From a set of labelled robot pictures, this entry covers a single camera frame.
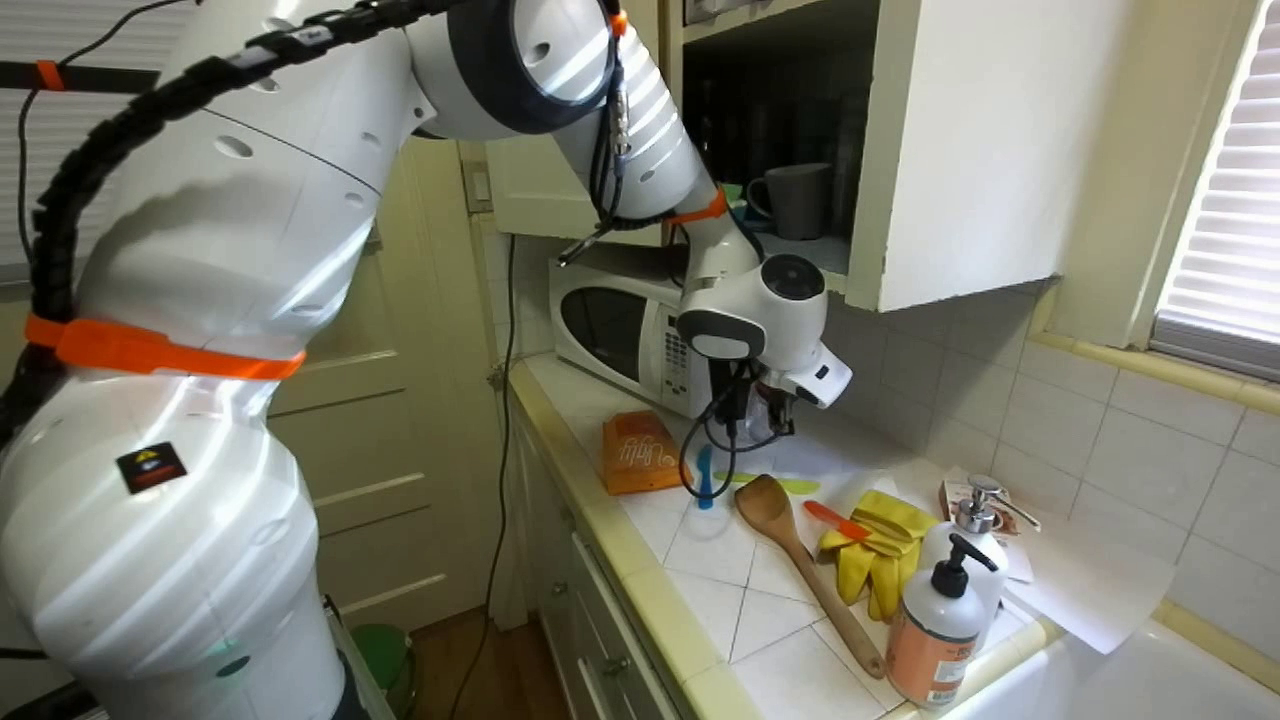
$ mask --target green trash can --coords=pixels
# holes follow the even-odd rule
[[[413,641],[404,630],[392,625],[361,625],[351,632],[351,637],[370,675],[383,691],[387,705],[396,717],[406,720],[413,712],[419,691]]]

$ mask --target wooden spatula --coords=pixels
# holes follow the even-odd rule
[[[796,534],[796,521],[791,515],[791,501],[787,500],[787,491],[782,489],[778,480],[771,475],[760,475],[733,493],[733,503],[748,525],[778,543],[791,562],[795,562],[800,577],[809,584],[809,589],[813,591],[818,603],[827,612],[827,618],[831,618],[831,624],[836,626],[840,638],[845,641],[849,652],[854,653],[854,659],[863,666],[863,670],[867,670],[872,678],[883,678],[884,660],[872,639],[867,637],[867,630],[858,624],[858,620],[854,620],[849,607],[841,602],[836,591],[818,579],[813,557],[809,556],[809,551],[800,542],[800,536]]]

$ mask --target orange package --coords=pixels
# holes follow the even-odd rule
[[[623,413],[604,423],[604,489],[609,495],[680,484],[680,450],[654,413]]]

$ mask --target orange strap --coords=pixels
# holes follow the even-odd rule
[[[613,29],[613,37],[622,37],[627,33],[627,12],[622,10],[617,15],[609,17],[609,27]]]
[[[52,90],[54,92],[67,90],[67,86],[63,85],[63,73],[58,72],[58,63],[52,60],[36,60],[36,70],[40,73],[40,79],[45,83],[45,90]]]
[[[36,315],[27,316],[27,341],[52,347],[58,359],[68,365],[140,375],[168,369],[244,380],[283,380],[302,365],[307,355],[300,352],[291,360],[225,355],[174,345],[164,334],[142,328],[84,318],[61,324]]]
[[[724,213],[728,213],[728,199],[724,197],[724,188],[717,187],[716,199],[712,200],[712,204],[708,205],[707,208],[703,208],[696,213],[686,213],[684,215],[676,215],[675,218],[667,218],[663,222],[666,222],[668,225],[682,225],[685,223],[694,223],[698,220],[719,218]]]

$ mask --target hand soap bottle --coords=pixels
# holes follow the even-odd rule
[[[987,629],[987,610],[969,588],[965,556],[995,573],[996,564],[960,533],[951,533],[951,556],[933,570],[911,575],[893,618],[886,655],[887,676],[902,697],[925,707],[956,698],[978,635]]]
[[[960,501],[960,509],[956,511],[955,519],[950,523],[934,525],[924,536],[924,543],[920,546],[920,568],[932,568],[936,562],[941,562],[951,556],[951,536],[954,533],[964,537],[978,552],[995,562],[996,570],[987,573],[986,570],[978,570],[977,561],[965,561],[965,569],[972,578],[969,589],[978,596],[987,612],[987,620],[983,623],[983,630],[978,637],[977,646],[977,650],[982,650],[983,643],[987,641],[987,629],[996,621],[996,610],[1000,609],[1000,596],[1005,591],[1005,579],[1009,577],[1009,556],[991,533],[996,525],[996,511],[991,507],[991,502],[997,501],[1032,523],[1034,523],[1034,519],[1004,500],[1001,497],[1004,489],[1000,487],[1000,483],[986,475],[969,475],[969,487],[973,488],[973,497]]]

